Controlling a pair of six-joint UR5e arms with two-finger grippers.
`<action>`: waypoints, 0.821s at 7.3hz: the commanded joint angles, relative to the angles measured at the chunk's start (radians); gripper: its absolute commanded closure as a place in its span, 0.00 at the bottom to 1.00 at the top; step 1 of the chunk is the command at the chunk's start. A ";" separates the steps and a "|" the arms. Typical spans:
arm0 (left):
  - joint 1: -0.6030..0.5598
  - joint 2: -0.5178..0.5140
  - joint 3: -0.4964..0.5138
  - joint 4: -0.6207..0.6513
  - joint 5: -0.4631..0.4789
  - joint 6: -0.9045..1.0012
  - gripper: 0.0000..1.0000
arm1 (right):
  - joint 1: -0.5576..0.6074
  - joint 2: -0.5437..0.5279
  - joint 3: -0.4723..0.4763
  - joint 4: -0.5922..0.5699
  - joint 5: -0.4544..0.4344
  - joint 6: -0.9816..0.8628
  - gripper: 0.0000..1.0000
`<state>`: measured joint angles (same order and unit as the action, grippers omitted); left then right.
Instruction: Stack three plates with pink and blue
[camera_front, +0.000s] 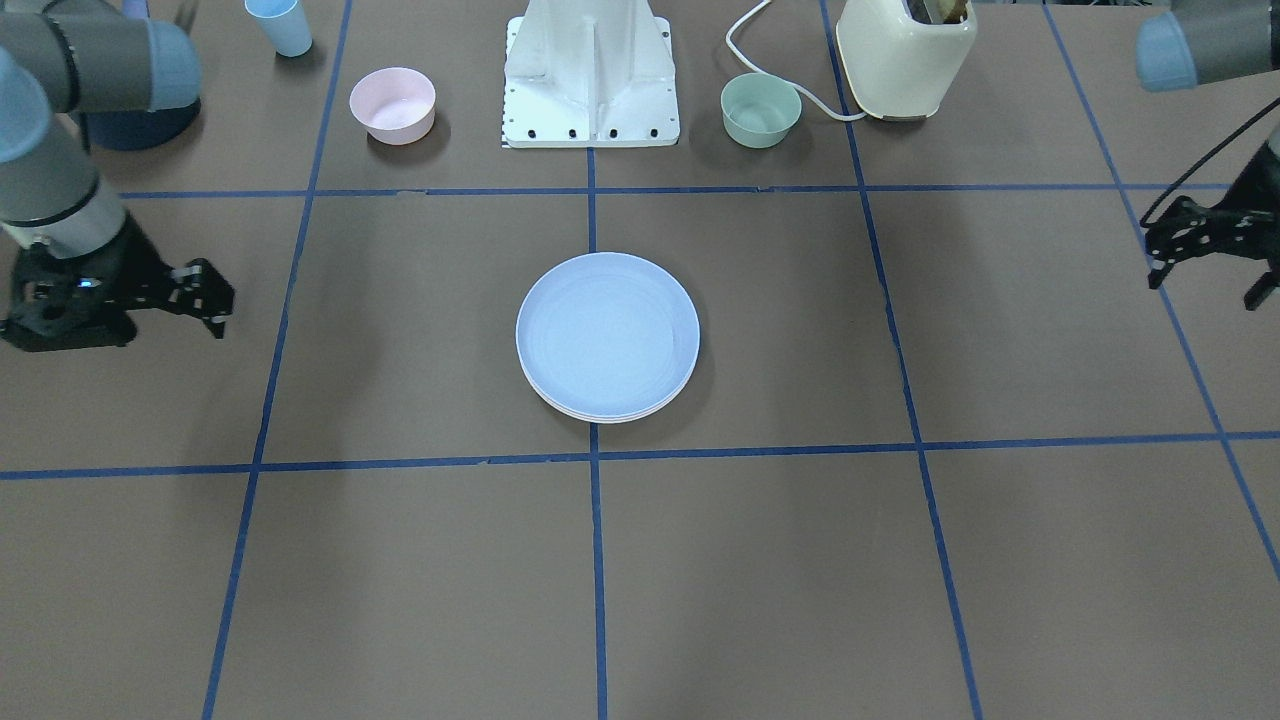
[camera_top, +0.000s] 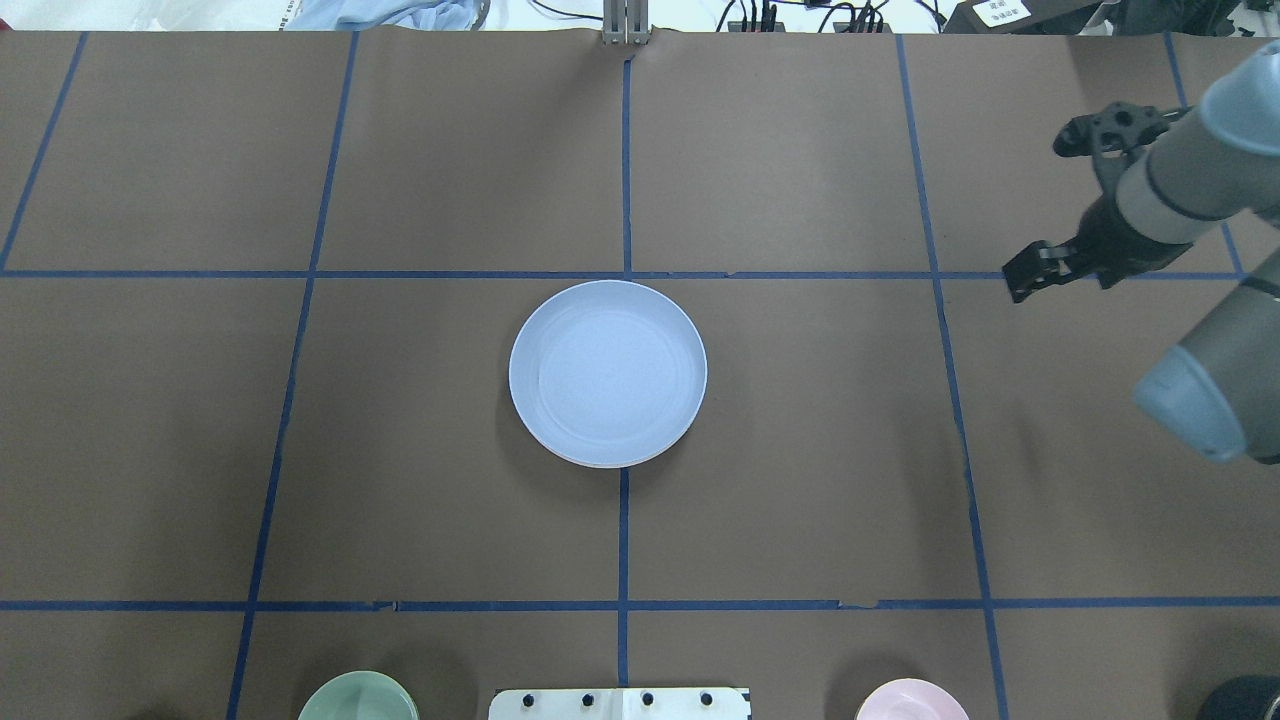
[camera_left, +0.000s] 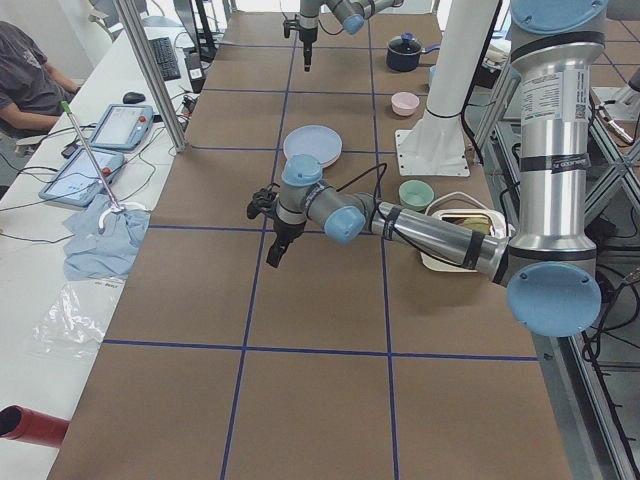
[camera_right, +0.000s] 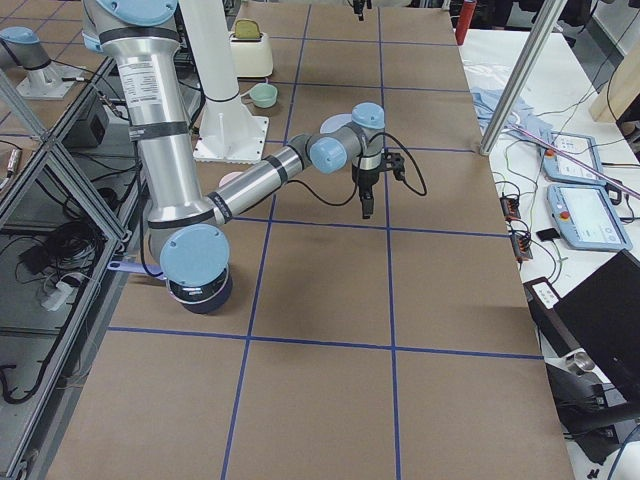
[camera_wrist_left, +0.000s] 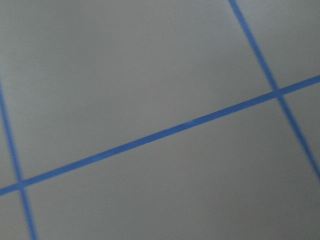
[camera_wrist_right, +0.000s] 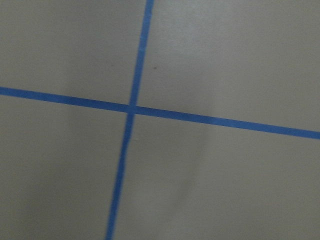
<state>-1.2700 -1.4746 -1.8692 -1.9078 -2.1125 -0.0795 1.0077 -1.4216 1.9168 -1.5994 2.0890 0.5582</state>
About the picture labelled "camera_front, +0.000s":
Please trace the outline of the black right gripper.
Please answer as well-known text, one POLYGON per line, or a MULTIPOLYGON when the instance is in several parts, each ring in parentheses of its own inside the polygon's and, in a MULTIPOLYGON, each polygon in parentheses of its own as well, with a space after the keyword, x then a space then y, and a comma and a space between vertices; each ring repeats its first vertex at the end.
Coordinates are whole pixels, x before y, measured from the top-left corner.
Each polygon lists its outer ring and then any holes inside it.
POLYGON ((132 215, 102 247, 63 264, 72 277, 74 316, 157 309, 196 318, 212 338, 225 338, 236 304, 230 282, 205 258, 173 269, 132 215))

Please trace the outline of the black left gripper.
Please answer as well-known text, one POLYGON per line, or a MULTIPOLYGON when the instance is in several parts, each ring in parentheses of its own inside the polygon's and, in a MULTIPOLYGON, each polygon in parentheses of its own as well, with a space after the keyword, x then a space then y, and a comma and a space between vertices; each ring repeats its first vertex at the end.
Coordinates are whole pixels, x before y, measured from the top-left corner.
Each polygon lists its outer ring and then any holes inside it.
POLYGON ((1146 231, 1146 252, 1151 290, 1158 290, 1176 264, 1215 252, 1266 261, 1268 270, 1243 295, 1244 309, 1257 311, 1280 286, 1277 154, 1257 151, 1212 208, 1176 197, 1146 231))

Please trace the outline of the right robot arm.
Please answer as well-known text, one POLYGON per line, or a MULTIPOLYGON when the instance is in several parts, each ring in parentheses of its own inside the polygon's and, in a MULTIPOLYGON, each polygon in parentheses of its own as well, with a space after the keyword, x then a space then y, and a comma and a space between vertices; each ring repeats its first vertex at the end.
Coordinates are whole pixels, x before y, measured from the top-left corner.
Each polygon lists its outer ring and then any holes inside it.
POLYGON ((166 264, 90 156, 87 117, 200 109, 196 1, 172 20, 140 1, 3 6, 3 233, 18 245, 3 340, 27 352, 123 347, 131 314, 225 334, 236 291, 206 259, 166 264))

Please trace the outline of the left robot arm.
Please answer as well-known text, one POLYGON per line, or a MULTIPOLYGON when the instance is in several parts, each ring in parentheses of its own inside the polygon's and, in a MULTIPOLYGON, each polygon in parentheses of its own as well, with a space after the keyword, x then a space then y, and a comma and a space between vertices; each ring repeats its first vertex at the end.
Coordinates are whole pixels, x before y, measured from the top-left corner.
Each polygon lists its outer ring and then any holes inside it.
MULTIPOLYGON (((1279 68, 1279 9, 1275 1, 1172 1, 1146 20, 1135 42, 1135 70, 1149 92, 1196 88, 1279 68)), ((1277 290, 1279 150, 1272 132, 1252 155, 1222 199, 1203 206, 1171 195, 1217 152, 1271 111, 1271 101, 1192 168, 1179 176, 1140 218, 1148 286, 1160 288, 1176 265, 1222 254, 1263 261, 1266 272, 1243 297, 1257 310, 1277 290)))

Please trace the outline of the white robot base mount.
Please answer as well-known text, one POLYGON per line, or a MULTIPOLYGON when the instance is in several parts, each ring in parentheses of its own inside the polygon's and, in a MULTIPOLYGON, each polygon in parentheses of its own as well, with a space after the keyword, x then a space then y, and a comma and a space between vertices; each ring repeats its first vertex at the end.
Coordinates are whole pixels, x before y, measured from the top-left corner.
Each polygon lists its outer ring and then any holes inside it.
POLYGON ((502 143, 648 149, 678 142, 669 22, 648 1, 530 1, 507 20, 502 143))

